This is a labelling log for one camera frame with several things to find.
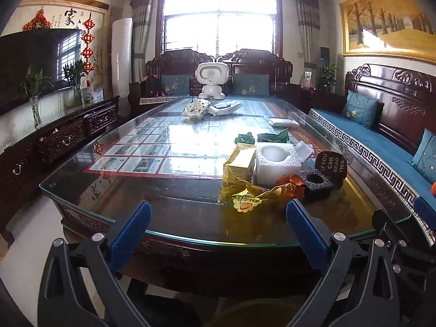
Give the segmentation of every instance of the round hole in foam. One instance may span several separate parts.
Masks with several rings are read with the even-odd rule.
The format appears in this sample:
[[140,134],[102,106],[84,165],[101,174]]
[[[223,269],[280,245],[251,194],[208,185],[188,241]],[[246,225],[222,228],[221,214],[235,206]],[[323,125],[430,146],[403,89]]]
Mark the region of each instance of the round hole in foam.
[[263,157],[273,162],[282,162],[287,156],[289,156],[289,153],[287,153],[285,150],[281,149],[278,146],[272,145],[265,146],[262,153]]
[[310,174],[306,178],[309,182],[312,182],[312,183],[317,183],[317,184],[324,183],[324,179],[320,175],[317,175],[317,174]]

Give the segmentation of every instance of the teal throw pillow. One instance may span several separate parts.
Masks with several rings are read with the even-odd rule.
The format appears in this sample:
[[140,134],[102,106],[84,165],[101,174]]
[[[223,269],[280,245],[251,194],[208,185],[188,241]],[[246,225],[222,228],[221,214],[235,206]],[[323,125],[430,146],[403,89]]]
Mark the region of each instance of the teal throw pillow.
[[233,93],[242,96],[269,96],[269,75],[232,74]]
[[348,92],[342,115],[365,128],[370,129],[377,113],[379,100]]
[[436,135],[424,130],[418,151],[409,164],[430,183],[436,182]]
[[189,77],[193,77],[193,75],[162,75],[161,83],[165,94],[171,96],[189,95]]

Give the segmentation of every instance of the potted plant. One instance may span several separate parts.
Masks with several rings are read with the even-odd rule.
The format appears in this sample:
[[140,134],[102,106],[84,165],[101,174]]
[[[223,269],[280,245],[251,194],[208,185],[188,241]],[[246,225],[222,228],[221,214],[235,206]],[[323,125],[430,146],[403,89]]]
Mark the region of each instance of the potted plant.
[[326,91],[331,90],[331,86],[336,85],[336,64],[325,65],[321,75],[322,88]]
[[74,90],[74,103],[75,106],[81,105],[81,93],[80,93],[80,79],[86,76],[84,73],[84,63],[82,59],[75,60],[64,66],[64,75],[68,80],[68,84],[73,87]]
[[39,114],[39,96],[41,95],[40,87],[44,82],[53,84],[49,81],[51,77],[44,76],[42,70],[40,72],[30,74],[26,76],[25,82],[21,84],[23,93],[29,99],[30,105],[32,107],[33,123],[35,129],[41,124],[41,116]]

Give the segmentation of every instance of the wooden sofa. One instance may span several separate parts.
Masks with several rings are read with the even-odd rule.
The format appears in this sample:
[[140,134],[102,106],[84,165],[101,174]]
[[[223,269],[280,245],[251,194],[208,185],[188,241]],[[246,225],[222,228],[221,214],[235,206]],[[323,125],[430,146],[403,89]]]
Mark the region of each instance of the wooden sofa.
[[[315,91],[309,112],[345,147],[358,153],[417,220],[424,218],[431,231],[436,231],[436,198],[430,193],[431,183],[408,162],[419,147],[424,129],[436,133],[435,87],[436,77],[428,74],[364,64],[347,73],[345,89],[379,99],[372,129],[341,116],[346,96]],[[419,196],[428,204],[427,211],[414,205]]]
[[[162,55],[148,61],[147,75],[182,75],[195,74],[197,66],[205,62],[213,62],[213,56],[205,55],[192,49],[167,51]],[[274,95],[284,90],[291,79],[293,65],[291,62],[279,58],[266,50],[241,49],[217,58],[218,62],[228,64],[230,74],[254,74],[270,76],[270,94]],[[201,92],[201,85],[195,77],[190,78],[190,95],[197,96]],[[223,86],[226,95],[231,93],[232,79]],[[163,102],[174,97],[151,97],[145,87],[145,82],[130,84],[129,104],[131,117],[138,116]]]

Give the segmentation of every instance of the television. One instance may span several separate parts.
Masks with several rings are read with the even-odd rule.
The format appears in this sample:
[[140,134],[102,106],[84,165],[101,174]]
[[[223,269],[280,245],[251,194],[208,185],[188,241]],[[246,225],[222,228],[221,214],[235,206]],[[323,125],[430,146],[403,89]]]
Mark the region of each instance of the television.
[[41,97],[69,87],[63,66],[80,58],[80,29],[46,29],[0,37],[0,116],[28,102],[21,84],[26,75],[42,70],[51,86],[41,86]]

